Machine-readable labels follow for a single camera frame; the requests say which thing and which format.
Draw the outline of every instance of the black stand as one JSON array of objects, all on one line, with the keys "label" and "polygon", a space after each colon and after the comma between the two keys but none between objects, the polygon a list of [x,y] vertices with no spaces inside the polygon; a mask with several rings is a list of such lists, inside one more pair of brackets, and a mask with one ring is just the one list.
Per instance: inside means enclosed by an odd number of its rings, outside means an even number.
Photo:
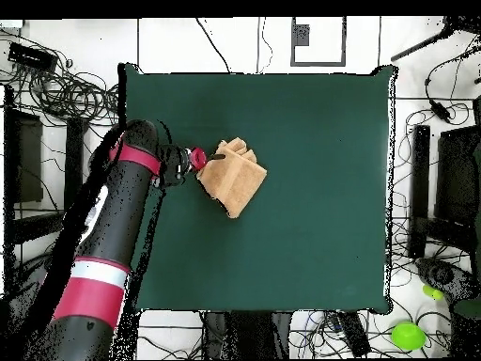
[{"label": "black stand", "polygon": [[408,50],[404,50],[403,52],[401,52],[399,54],[396,54],[395,56],[393,56],[391,58],[391,62],[395,62],[398,59],[405,57],[406,55],[409,55],[409,54],[415,53],[418,50],[424,49],[429,44],[433,44],[440,39],[447,39],[451,35],[453,35],[454,33],[455,33],[455,30],[453,28],[451,28],[449,26],[445,26],[442,29],[442,31],[440,33],[438,33],[437,35],[432,36],[429,39],[426,39],[426,40],[420,42],[419,44],[416,44],[415,46],[410,47]]}]

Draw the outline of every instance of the green object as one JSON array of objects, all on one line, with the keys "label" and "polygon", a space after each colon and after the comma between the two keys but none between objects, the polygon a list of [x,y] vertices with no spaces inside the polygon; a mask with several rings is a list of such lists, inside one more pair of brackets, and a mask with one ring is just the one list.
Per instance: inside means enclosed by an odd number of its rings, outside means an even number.
[{"label": "green object", "polygon": [[401,322],[391,333],[391,340],[399,349],[417,350],[424,346],[426,334],[413,322]]},{"label": "green object", "polygon": [[[127,118],[201,147],[240,137],[267,178],[238,219],[190,176],[163,200],[141,308],[376,308],[383,295],[389,81],[346,74],[149,74]],[[132,267],[147,234],[149,193]]]},{"label": "green object", "polygon": [[440,290],[435,290],[434,288],[430,287],[429,285],[425,285],[423,287],[423,292],[427,295],[432,297],[434,300],[441,300],[444,295]]}]

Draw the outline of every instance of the power strip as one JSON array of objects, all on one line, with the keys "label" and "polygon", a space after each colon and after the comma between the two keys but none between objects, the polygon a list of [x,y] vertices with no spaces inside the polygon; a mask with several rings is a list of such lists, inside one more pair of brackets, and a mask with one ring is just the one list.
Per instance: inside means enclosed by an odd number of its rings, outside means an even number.
[{"label": "power strip", "polygon": [[8,61],[22,64],[38,71],[54,72],[58,57],[41,50],[22,46],[18,43],[10,43]]}]

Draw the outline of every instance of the cloth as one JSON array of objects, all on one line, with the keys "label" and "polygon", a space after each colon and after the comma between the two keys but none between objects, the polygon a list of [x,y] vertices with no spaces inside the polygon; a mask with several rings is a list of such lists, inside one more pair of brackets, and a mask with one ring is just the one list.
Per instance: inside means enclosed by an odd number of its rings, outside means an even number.
[{"label": "cloth", "polygon": [[197,179],[224,205],[230,218],[237,218],[266,178],[267,170],[257,164],[254,152],[238,137],[229,143],[221,141],[215,153],[225,158],[208,161]]}]

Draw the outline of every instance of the black monitor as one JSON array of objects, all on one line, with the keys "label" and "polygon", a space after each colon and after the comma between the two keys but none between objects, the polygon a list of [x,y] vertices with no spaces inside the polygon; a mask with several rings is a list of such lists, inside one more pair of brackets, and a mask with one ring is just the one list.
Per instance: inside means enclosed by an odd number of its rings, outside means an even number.
[{"label": "black monitor", "polygon": [[481,150],[480,138],[478,126],[441,133],[435,217],[473,225],[479,206],[479,172],[473,155]]},{"label": "black monitor", "polygon": [[43,125],[40,117],[26,114],[15,109],[11,110],[14,118],[14,134],[17,145],[14,148],[20,166],[17,169],[15,203],[41,202],[43,187],[41,185],[41,138]]}]

